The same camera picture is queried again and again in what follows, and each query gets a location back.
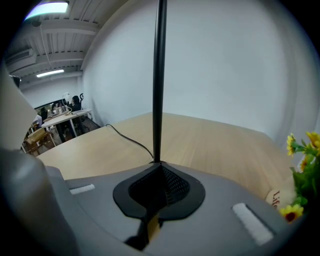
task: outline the chair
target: chair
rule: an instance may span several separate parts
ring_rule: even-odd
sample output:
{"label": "chair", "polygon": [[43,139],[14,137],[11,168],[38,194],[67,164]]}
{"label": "chair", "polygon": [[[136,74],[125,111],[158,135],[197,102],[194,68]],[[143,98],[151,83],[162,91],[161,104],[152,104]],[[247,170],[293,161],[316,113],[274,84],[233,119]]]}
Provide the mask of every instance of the chair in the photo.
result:
{"label": "chair", "polygon": [[44,128],[40,128],[36,130],[35,132],[31,133],[27,139],[25,139],[26,145],[28,147],[28,150],[26,153],[33,154],[33,152],[37,152],[38,155],[40,155],[39,147],[42,145],[45,146],[47,149],[48,143],[52,143],[54,146],[56,146],[54,140],[52,139],[52,136],[50,132],[45,131]]}

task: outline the black pole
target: black pole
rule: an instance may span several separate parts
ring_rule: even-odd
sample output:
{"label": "black pole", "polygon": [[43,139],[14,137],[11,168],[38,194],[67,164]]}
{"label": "black pole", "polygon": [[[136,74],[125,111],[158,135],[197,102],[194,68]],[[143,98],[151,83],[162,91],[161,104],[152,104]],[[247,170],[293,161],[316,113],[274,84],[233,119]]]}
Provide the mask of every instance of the black pole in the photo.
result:
{"label": "black pole", "polygon": [[160,162],[166,54],[167,0],[158,0],[153,55],[153,162]]}

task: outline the yellow flower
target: yellow flower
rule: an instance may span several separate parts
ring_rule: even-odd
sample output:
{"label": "yellow flower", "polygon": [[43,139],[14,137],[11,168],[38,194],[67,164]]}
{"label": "yellow flower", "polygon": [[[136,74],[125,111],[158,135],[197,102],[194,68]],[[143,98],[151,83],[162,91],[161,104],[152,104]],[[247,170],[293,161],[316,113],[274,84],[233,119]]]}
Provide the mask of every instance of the yellow flower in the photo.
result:
{"label": "yellow flower", "polygon": [[292,144],[292,142],[295,142],[295,141],[296,141],[296,139],[295,139],[294,135],[291,133],[288,136],[288,139],[286,141],[286,143],[287,143],[286,149],[288,150],[288,156],[294,157],[295,148],[291,144]]}
{"label": "yellow flower", "polygon": [[305,167],[306,167],[307,164],[308,164],[307,156],[305,156],[304,159],[302,160],[302,163],[300,164],[300,169],[301,169],[302,172],[305,171]]}
{"label": "yellow flower", "polygon": [[313,156],[315,156],[315,157],[318,157],[318,156],[320,156],[320,147],[319,147],[319,148],[314,148],[314,147],[312,146],[312,144],[309,143],[308,145],[306,145],[303,153],[304,153],[305,155],[310,154],[310,155],[313,155]]}
{"label": "yellow flower", "polygon": [[316,132],[306,132],[306,135],[309,137],[312,146],[316,149],[320,149],[320,135],[317,134]]}
{"label": "yellow flower", "polygon": [[281,208],[279,212],[281,215],[289,222],[291,223],[298,217],[302,216],[302,213],[304,211],[304,208],[301,207],[299,204],[295,204],[294,206],[287,205],[285,208]]}

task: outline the white slot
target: white slot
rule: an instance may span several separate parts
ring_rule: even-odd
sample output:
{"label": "white slot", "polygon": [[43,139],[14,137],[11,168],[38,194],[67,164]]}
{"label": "white slot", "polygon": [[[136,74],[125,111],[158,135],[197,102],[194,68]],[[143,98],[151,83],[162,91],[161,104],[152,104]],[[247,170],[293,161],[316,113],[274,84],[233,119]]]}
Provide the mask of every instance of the white slot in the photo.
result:
{"label": "white slot", "polygon": [[244,203],[232,207],[235,215],[241,220],[245,229],[259,246],[274,238],[271,231],[247,208]]}
{"label": "white slot", "polygon": [[86,185],[86,186],[70,189],[70,192],[71,192],[72,195],[76,195],[76,194],[79,194],[79,193],[83,193],[83,192],[87,192],[87,191],[90,191],[90,190],[94,190],[95,188],[96,187],[93,184],[90,184],[90,185]]}

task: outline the wooden table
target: wooden table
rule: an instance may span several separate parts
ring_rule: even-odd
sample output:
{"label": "wooden table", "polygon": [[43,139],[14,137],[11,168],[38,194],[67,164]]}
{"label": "wooden table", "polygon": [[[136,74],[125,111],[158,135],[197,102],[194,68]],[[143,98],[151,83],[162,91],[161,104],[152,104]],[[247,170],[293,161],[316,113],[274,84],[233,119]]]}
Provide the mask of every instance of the wooden table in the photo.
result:
{"label": "wooden table", "polygon": [[[41,127],[47,128],[50,126],[56,126],[59,137],[60,137],[61,141],[64,143],[64,142],[66,142],[66,140],[65,140],[63,132],[58,124],[61,124],[65,121],[70,121],[70,128],[71,128],[70,131],[71,131],[72,136],[75,138],[75,137],[77,137],[77,133],[75,130],[74,123],[72,122],[72,119],[86,115],[89,112],[91,112],[91,109],[83,109],[83,110],[73,111],[69,114],[68,114],[68,112],[65,114],[61,114],[61,115],[59,114],[58,116],[55,116],[55,117],[51,118],[50,120],[44,122]],[[82,127],[82,123],[79,122],[79,124],[80,124],[81,132],[84,134],[85,132]]]}
{"label": "wooden table", "polygon": [[[114,126],[153,152],[151,113]],[[152,161],[144,148],[108,126],[67,141],[38,158],[59,168],[66,180],[116,173]],[[262,199],[291,175],[292,166],[291,158],[264,133],[168,113],[163,114],[161,160],[229,178]]]}

